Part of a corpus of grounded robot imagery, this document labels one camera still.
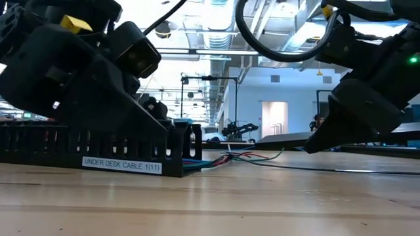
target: black cable tray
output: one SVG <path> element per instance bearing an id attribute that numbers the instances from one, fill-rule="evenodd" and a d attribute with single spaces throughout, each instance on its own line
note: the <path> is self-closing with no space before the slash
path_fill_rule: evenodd
<path id="1" fill-rule="evenodd" d="M 202 160 L 200 125 L 160 123 L 168 135 L 151 138 L 77 130 L 54 121 L 1 121 L 0 163 L 173 177 L 199 171 L 185 171 L 182 159 Z M 196 137 L 194 156 L 191 133 Z"/>

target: desk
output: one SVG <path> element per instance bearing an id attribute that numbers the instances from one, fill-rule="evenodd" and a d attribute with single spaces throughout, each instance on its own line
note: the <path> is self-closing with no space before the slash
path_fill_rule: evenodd
<path id="1" fill-rule="evenodd" d="M 350 153 L 285 152 L 276 161 L 306 167 L 420 171 L 416 160 Z M 0 164 L 0 232 L 4 236 L 417 236 L 420 177 L 230 163 L 185 178 L 164 178 Z"/>

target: fluorescent light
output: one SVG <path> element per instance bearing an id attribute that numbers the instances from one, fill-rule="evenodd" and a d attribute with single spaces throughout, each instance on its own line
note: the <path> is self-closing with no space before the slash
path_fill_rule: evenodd
<path id="1" fill-rule="evenodd" d="M 157 49 L 157 51 L 164 54 L 188 54 L 190 52 L 188 49 Z"/>
<path id="2" fill-rule="evenodd" d="M 197 54 L 204 55 L 240 55 L 240 56 L 256 56 L 259 53 L 250 50 L 196 50 Z"/>

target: black cable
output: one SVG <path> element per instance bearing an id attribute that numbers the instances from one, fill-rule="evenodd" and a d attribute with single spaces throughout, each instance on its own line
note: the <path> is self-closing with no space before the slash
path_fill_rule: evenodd
<path id="1" fill-rule="evenodd" d="M 152 25 L 147 27 L 147 29 L 145 29 L 143 31 L 143 33 L 145 35 L 148 35 L 150 32 L 152 32 L 152 30 L 154 30 L 156 27 L 158 27 L 160 24 L 162 24 L 164 21 L 166 21 L 166 19 L 168 19 L 170 16 L 172 16 L 177 10 L 179 10 L 179 8 L 181 8 L 183 6 L 183 4 L 186 3 L 186 2 L 187 2 L 187 0 L 180 0 L 169 12 L 167 12 L 161 18 L 156 20 Z"/>
<path id="2" fill-rule="evenodd" d="M 386 22 L 400 19 L 399 16 L 394 15 L 393 13 L 369 10 L 347 0 L 322 0 L 321 5 L 331 5 L 333 7 L 337 7 L 340 10 L 345 10 L 353 16 L 371 22 Z"/>
<path id="3" fill-rule="evenodd" d="M 322 172 L 357 173 L 357 174 L 398 174 L 398 175 L 411 175 L 411 176 L 420 175 L 420 172 L 404 172 L 404 171 L 339 170 L 339 169 L 328 169 L 328 168 L 287 167 L 287 166 L 281 166 L 281 165 L 271 165 L 271 164 L 253 162 L 245 158 L 242 158 L 239 155 L 235 156 L 235 158 L 240 159 L 241 161 L 250 163 L 252 165 L 260 166 L 260 167 L 285 168 L 285 169 L 291 169 L 291 170 L 311 170 L 311 171 L 322 171 Z"/>
<path id="4" fill-rule="evenodd" d="M 327 28 L 325 29 L 325 34 L 313 49 L 310 49 L 309 51 L 303 52 L 301 54 L 290 55 L 280 52 L 274 52 L 273 50 L 270 50 L 268 47 L 258 42 L 258 40 L 249 31 L 247 24 L 245 23 L 245 19 L 243 18 L 243 10 L 245 8 L 246 3 L 247 0 L 238 0 L 235 12 L 236 25 L 238 26 L 242 37 L 249 44 L 249 46 L 251 46 L 257 52 L 259 52 L 261 55 L 277 62 L 302 62 L 304 60 L 309 60 L 317 54 L 319 54 L 322 51 L 322 49 L 324 49 L 324 47 L 328 44 L 328 41 L 331 38 L 331 32 L 333 31 L 334 25 L 341 14 L 341 11 L 337 10 L 329 17 Z"/>

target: yellow tape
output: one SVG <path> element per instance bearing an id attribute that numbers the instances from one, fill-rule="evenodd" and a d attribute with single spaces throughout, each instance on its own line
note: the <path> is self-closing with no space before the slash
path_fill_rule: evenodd
<path id="1" fill-rule="evenodd" d="M 77 34 L 80 30 L 93 31 L 92 27 L 83 20 L 74 18 L 73 16 L 64 15 L 61 19 L 60 25 L 63 28 L 70 30 L 72 33 Z"/>
<path id="2" fill-rule="evenodd" d="M 322 14 L 326 18 L 328 18 L 329 16 L 331 16 L 333 14 L 333 12 L 334 12 L 334 9 L 333 9 L 333 7 L 331 5 L 327 5 L 326 7 L 322 7 L 321 10 L 322 10 Z"/>

